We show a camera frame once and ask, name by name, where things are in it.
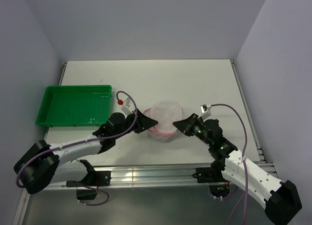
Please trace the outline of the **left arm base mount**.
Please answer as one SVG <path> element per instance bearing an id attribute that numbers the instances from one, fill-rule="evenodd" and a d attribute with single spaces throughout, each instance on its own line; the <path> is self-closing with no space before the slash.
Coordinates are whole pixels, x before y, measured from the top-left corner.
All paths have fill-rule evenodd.
<path id="1" fill-rule="evenodd" d="M 67 181 L 66 187 L 75 187 L 77 200 L 88 206 L 97 206 L 105 204 L 109 201 L 110 195 L 101 187 L 109 186 L 111 179 L 110 171 L 93 171 L 80 181 Z M 95 200 L 97 196 L 104 196 L 105 200 L 101 203 L 89 203 L 88 201 Z"/>

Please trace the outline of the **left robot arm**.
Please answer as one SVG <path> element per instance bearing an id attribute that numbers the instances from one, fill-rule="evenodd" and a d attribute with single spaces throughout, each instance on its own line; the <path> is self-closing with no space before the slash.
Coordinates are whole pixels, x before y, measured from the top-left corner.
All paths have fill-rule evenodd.
<path id="1" fill-rule="evenodd" d="M 29 194 L 58 182 L 73 187 L 108 185 L 107 179 L 100 176 L 84 157 L 106 152 L 115 146 L 118 138 L 131 132 L 139 134 L 157 124 L 139 110 L 128 116 L 115 112 L 98 130 L 83 139 L 58 144 L 40 140 L 14 165 L 16 184 Z"/>

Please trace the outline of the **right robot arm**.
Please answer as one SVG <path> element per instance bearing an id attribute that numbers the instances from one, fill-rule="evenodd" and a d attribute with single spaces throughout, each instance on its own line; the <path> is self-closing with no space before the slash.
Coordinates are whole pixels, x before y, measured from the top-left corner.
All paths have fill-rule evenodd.
<path id="1" fill-rule="evenodd" d="M 291 181 L 282 181 L 247 158 L 223 136 L 218 120 L 203 120 L 196 114 L 173 125 L 184 135 L 195 136 L 208 146 L 214 158 L 209 167 L 196 169 L 198 183 L 229 181 L 246 191 L 265 210 L 275 225 L 287 225 L 302 209 L 297 188 Z"/>

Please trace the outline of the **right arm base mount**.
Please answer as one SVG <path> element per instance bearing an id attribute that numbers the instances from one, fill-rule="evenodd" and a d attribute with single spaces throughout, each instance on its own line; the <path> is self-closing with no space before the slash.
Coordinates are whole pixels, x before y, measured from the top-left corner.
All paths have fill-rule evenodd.
<path id="1" fill-rule="evenodd" d="M 230 193 L 230 183 L 225 180 L 220 171 L 214 167 L 198 167 L 192 175 L 199 184 L 208 184 L 210 193 L 219 199 Z"/>

